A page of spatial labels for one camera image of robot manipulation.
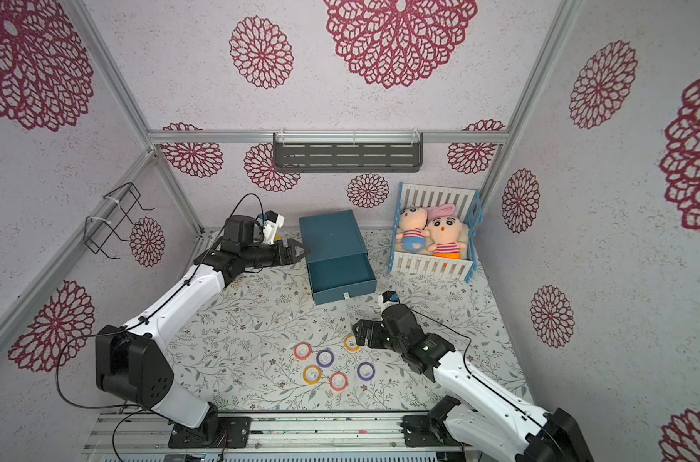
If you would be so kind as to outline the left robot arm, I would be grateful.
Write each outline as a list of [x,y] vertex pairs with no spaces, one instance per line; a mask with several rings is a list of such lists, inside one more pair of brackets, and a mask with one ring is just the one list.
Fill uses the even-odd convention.
[[311,249],[294,239],[274,244],[223,244],[199,255],[185,277],[124,325],[96,339],[99,390],[135,403],[189,430],[214,432],[216,406],[176,382],[165,357],[170,342],[203,304],[247,270],[294,265]]

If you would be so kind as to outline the teal three-drawer cabinet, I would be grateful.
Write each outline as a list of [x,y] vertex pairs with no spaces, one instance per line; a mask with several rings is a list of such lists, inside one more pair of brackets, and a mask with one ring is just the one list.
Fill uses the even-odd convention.
[[307,274],[315,304],[376,292],[377,278],[361,229],[351,210],[299,219],[307,254]]

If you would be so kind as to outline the pink plush doll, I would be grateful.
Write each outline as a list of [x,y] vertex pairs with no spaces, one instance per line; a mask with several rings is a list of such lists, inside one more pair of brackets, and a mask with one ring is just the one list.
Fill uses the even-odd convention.
[[400,213],[395,240],[401,250],[417,253],[425,248],[427,221],[428,211],[422,207],[413,206]]

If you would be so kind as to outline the purple tape roll right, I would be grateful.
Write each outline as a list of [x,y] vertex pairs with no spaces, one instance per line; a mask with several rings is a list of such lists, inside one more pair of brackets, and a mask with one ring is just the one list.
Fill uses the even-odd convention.
[[376,368],[370,362],[361,362],[357,367],[357,376],[361,381],[371,381],[376,375]]

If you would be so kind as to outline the red tape roll lower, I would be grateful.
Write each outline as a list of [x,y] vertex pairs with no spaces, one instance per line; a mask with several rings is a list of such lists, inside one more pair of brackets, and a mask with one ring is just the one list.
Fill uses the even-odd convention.
[[348,377],[345,373],[336,372],[329,378],[330,388],[337,393],[341,393],[348,387]]

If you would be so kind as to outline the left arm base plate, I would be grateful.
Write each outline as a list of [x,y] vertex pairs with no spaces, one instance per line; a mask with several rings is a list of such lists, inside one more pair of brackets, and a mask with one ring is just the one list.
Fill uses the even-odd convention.
[[174,425],[168,448],[171,450],[190,449],[243,449],[251,430],[252,419],[249,417],[206,418],[197,429],[188,429],[183,425]]

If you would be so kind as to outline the black-haired plush doll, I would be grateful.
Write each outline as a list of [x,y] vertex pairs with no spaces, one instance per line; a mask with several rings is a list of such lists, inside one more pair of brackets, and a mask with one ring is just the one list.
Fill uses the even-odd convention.
[[462,240],[463,223],[455,215],[455,205],[448,203],[428,212],[425,231],[432,244],[428,252],[438,258],[460,260],[465,258],[467,244]]

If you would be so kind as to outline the purple tape roll left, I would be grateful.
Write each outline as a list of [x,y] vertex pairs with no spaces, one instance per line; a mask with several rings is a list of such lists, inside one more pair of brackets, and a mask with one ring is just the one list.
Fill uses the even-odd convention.
[[336,360],[336,356],[330,348],[319,350],[316,354],[316,364],[321,369],[332,367],[332,365],[334,365],[334,360]]

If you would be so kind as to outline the aluminium rail frame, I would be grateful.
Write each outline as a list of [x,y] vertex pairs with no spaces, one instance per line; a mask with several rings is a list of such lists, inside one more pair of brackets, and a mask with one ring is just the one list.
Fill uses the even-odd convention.
[[461,444],[416,442],[394,411],[226,413],[209,448],[173,449],[172,425],[153,414],[102,414],[79,461],[479,461]]

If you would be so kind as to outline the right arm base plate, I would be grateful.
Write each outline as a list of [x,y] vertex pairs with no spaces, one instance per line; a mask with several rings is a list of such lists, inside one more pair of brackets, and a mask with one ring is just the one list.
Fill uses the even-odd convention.
[[401,421],[405,445],[410,448],[455,447],[461,444],[454,440],[441,423],[425,415],[405,415]]

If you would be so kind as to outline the purple tape roll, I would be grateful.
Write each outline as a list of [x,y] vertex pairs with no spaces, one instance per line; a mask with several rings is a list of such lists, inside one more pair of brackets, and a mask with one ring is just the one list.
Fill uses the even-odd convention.
[[371,381],[376,375],[376,368],[370,362],[361,362],[357,367],[357,376],[361,381]]
[[330,348],[319,350],[316,354],[316,364],[321,369],[332,367],[332,365],[334,365],[334,360],[336,360],[336,356]]

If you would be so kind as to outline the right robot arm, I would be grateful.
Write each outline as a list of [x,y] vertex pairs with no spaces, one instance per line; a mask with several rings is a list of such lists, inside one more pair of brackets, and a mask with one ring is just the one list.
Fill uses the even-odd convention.
[[552,412],[523,400],[467,362],[462,352],[427,333],[415,312],[392,304],[378,321],[352,326],[357,344],[400,355],[448,395],[428,412],[438,440],[477,448],[496,461],[593,461],[579,424],[565,410]]

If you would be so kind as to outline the yellow tape roll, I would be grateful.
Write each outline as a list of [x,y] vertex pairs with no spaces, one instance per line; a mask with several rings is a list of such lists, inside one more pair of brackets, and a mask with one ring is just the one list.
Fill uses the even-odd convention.
[[308,385],[315,385],[322,379],[322,370],[315,365],[309,365],[303,370],[303,381]]
[[343,346],[346,348],[346,350],[348,350],[348,352],[358,352],[361,349],[361,346],[358,344],[354,334],[350,334],[345,337]]

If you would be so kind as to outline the white blue toy crib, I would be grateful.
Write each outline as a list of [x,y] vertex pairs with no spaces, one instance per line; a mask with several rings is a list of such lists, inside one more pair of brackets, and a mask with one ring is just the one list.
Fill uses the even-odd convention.
[[469,283],[478,267],[473,239],[482,222],[477,190],[402,183],[388,270]]

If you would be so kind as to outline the red tape roll upper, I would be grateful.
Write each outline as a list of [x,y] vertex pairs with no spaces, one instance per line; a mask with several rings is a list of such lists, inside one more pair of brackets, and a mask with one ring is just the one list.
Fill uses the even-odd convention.
[[311,357],[312,347],[307,342],[301,342],[294,346],[293,354],[299,361],[305,361]]

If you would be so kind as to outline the grey wall shelf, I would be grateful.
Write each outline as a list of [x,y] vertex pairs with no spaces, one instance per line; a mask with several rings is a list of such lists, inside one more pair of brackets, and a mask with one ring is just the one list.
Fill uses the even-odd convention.
[[423,164],[423,136],[275,133],[273,165],[279,173],[416,173]]

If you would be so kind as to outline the red tape roll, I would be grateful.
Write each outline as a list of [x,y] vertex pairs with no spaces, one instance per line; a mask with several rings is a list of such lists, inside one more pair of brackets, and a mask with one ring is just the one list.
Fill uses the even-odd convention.
[[348,387],[348,377],[345,373],[336,372],[329,378],[330,388],[337,393],[341,393]]
[[305,361],[311,357],[312,347],[307,342],[301,342],[294,346],[293,354],[299,361]]

